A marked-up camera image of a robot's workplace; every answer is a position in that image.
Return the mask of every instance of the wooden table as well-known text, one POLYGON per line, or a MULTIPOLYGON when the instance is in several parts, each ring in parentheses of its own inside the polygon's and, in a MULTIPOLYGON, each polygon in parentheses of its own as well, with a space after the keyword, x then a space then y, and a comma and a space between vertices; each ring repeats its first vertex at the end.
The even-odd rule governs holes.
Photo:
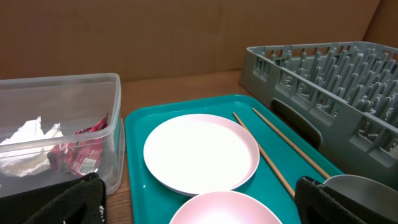
MULTIPOLYGON (((240 71, 122 83, 121 116, 145 106, 228 94, 250 95, 238 84, 240 71)), ((108 197, 108 222, 133 223, 129 171, 124 156, 120 188, 108 197)))

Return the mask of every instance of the plastic container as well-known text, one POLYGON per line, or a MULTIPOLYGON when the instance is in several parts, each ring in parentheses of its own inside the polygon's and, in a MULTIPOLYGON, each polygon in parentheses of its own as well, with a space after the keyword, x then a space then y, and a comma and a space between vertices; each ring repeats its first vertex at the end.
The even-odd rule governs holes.
POLYGON ((397 56, 369 42, 249 47, 239 82, 343 172, 398 189, 397 56))
MULTIPOLYGON (((67 150, 78 151, 90 144, 97 144, 103 150, 100 162, 98 166, 85 169, 85 172, 98 173, 106 183, 107 194, 111 194, 120 186, 123 169, 125 142, 123 122, 119 114, 120 102, 120 79, 114 73, 1 80, 0 142, 11 137, 27 120, 38 116, 42 118, 44 133, 55 123, 60 123, 63 137, 3 145, 0 146, 0 152, 64 143, 75 143, 76 147, 70 146, 67 150), (107 113, 106 128, 92 133, 74 134, 94 126, 107 113), (97 140, 95 143, 87 141, 92 139, 97 140)), ((55 169, 23 177, 4 175, 1 172, 0 197, 79 177, 55 169)))

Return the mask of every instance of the plastic dish rack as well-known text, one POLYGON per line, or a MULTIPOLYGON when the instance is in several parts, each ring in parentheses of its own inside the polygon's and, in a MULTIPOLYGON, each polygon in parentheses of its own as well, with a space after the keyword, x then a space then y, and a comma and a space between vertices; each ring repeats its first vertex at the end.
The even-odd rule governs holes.
POLYGON ((343 172, 398 189, 397 58, 369 42, 249 47, 239 82, 343 172))

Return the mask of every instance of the white plate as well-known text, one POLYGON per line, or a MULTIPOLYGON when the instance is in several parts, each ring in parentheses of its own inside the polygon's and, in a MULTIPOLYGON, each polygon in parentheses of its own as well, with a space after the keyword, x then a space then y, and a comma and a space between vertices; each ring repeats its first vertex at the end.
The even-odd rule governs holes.
POLYGON ((256 171, 256 140, 239 124, 210 114, 188 114, 156 127, 144 145, 149 171, 184 195, 233 190, 256 171))
POLYGON ((210 192, 185 202, 170 224, 282 224, 265 205, 233 191, 210 192))

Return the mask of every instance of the teal tray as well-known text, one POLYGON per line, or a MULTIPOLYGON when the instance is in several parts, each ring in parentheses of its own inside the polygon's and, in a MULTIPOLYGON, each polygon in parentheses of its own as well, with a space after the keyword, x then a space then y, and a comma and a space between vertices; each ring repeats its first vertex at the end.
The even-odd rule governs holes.
MULTIPOLYGON (((323 182, 325 179, 268 127, 252 111, 252 107, 262 113, 327 173, 342 174, 264 105, 249 96, 228 95, 141 108, 132 112, 125 122, 134 223, 169 223, 174 213, 190 198, 171 191, 156 180, 147 169, 143 156, 144 143, 149 133, 160 123, 184 114, 214 114, 236 122, 232 115, 235 111, 292 187, 295 187, 296 181, 303 175, 323 182)), ((237 191, 262 202, 282 223, 300 223, 294 201, 263 158, 255 175, 237 191)))

